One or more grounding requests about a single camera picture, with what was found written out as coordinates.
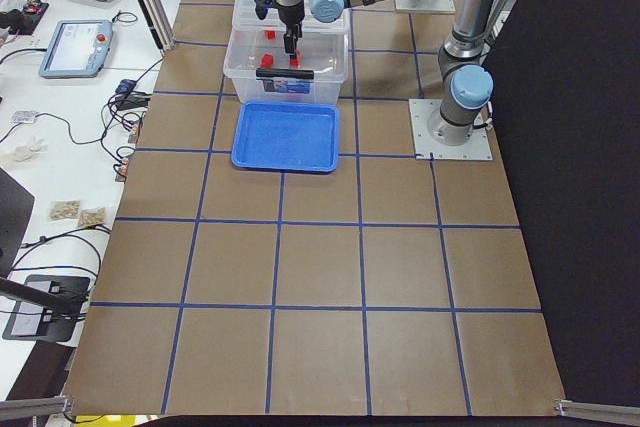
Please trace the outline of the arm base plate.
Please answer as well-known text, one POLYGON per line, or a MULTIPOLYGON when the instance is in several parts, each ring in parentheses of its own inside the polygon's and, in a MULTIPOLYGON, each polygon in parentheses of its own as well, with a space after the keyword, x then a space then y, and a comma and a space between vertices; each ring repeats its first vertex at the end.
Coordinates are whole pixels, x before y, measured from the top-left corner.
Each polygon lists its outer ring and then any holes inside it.
POLYGON ((414 157, 418 160, 493 160, 488 134, 476 124, 454 126, 441 116, 441 99, 408 101, 413 134, 414 157))
POLYGON ((394 0, 395 9, 405 13, 453 15, 454 0, 394 0))

